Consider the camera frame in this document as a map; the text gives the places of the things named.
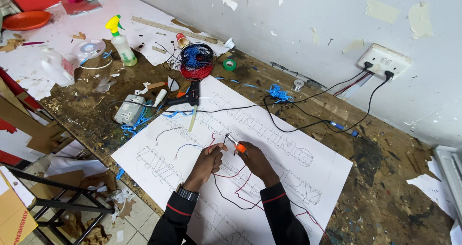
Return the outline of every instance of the wooden workbench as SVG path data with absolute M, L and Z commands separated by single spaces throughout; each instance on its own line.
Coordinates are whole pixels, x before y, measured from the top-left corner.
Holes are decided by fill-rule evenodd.
M 114 50 L 106 41 L 107 52 Z M 120 126 L 107 124 L 103 115 L 109 103 L 124 100 L 127 94 L 142 90 L 142 83 L 166 81 L 167 75 L 175 76 L 180 88 L 187 82 L 177 71 L 168 71 L 162 65 L 151 65 L 144 56 L 135 52 L 138 64 L 122 69 L 123 65 L 116 51 L 114 62 L 103 69 L 76 70 L 76 83 L 72 86 L 52 89 L 51 96 L 40 101 L 41 105 L 64 126 L 85 147 L 92 151 L 115 174 L 118 167 L 111 154 L 129 140 Z M 225 71 L 222 62 L 232 58 L 237 62 L 235 71 Z M 89 67 L 99 67 L 105 59 L 91 59 Z M 111 78 L 116 83 L 107 93 L 94 89 L 105 76 L 120 73 Z M 269 89 L 278 84 L 289 90 L 294 77 L 273 68 L 238 50 L 228 52 L 216 63 L 213 76 L 236 79 L 242 83 Z M 262 103 L 265 92 L 223 80 L 247 99 Z M 148 91 L 142 96 L 154 99 Z M 317 92 L 315 87 L 304 86 L 301 92 L 289 94 L 296 99 L 306 98 Z M 330 94 L 322 94 L 299 105 L 306 112 L 319 115 L 343 125 L 359 121 L 365 113 Z M 116 107 L 108 112 L 113 116 Z M 272 109 L 272 113 L 296 127 L 316 120 L 292 105 Z M 345 183 L 338 203 L 332 212 L 326 232 L 334 244 L 450 244 L 449 230 L 453 220 L 431 201 L 420 189 L 407 184 L 406 180 L 421 174 L 434 175 L 428 170 L 430 147 L 402 131 L 368 116 L 358 127 L 361 135 L 376 141 L 353 138 L 345 133 L 337 134 L 324 124 L 303 129 L 307 135 L 353 161 L 353 167 Z M 159 215 L 162 209 L 151 199 L 128 174 L 121 180 Z M 323 238 L 321 244 L 328 244 Z

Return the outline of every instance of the person's left hand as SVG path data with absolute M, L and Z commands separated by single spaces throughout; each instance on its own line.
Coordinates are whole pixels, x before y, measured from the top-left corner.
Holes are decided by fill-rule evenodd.
M 223 153 L 221 150 L 228 151 L 228 148 L 223 143 L 218 143 L 204 148 L 197 158 L 193 171 L 189 174 L 184 182 L 183 188 L 188 191 L 199 192 L 200 187 L 207 183 L 210 175 L 220 170 L 223 163 L 221 158 Z

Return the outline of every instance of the hand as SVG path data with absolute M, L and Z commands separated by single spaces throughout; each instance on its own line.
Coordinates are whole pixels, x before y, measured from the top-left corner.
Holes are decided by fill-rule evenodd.
M 212 173 L 218 172 L 223 163 L 221 158 L 223 153 L 221 150 L 228 151 L 228 148 L 223 143 L 218 143 L 204 148 L 200 152 L 199 157 L 194 164 L 193 171 L 189 174 L 184 182 L 183 189 L 193 192 L 199 192 L 200 187 L 207 183 Z
M 265 183 L 267 188 L 280 182 L 279 176 L 271 167 L 269 161 L 266 159 L 265 155 L 263 155 L 263 152 L 260 150 L 260 148 L 255 147 L 249 142 L 239 143 L 244 145 L 249 155 L 246 156 L 244 153 L 241 153 L 238 150 L 235 150 L 234 153 L 241 157 L 252 174 L 259 177 L 263 183 Z

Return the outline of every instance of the extension socket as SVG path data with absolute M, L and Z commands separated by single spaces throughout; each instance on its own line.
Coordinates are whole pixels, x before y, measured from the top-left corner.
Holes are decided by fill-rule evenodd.
M 381 77 L 386 77 L 387 70 L 394 73 L 392 80 L 398 78 L 412 65 L 412 59 L 409 57 L 375 43 L 359 59 L 358 65 L 364 68 L 365 62 L 374 65 L 369 68 L 369 71 Z
M 133 94 L 129 94 L 126 101 L 136 102 L 145 104 L 146 101 L 144 97 L 136 96 Z M 135 103 L 122 103 L 119 110 L 114 116 L 114 120 L 118 123 L 126 124 L 129 126 L 135 125 L 138 118 L 141 116 L 143 112 L 143 106 L 135 104 Z

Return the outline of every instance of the orange pliers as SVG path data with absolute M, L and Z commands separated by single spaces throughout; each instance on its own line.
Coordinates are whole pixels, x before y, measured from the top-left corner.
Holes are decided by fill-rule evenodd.
M 246 156 L 249 155 L 247 152 L 247 149 L 244 147 L 244 145 L 240 144 L 237 142 L 229 133 L 225 135 L 225 138 L 228 138 L 231 142 L 233 142 L 234 147 L 241 153 L 244 153 Z

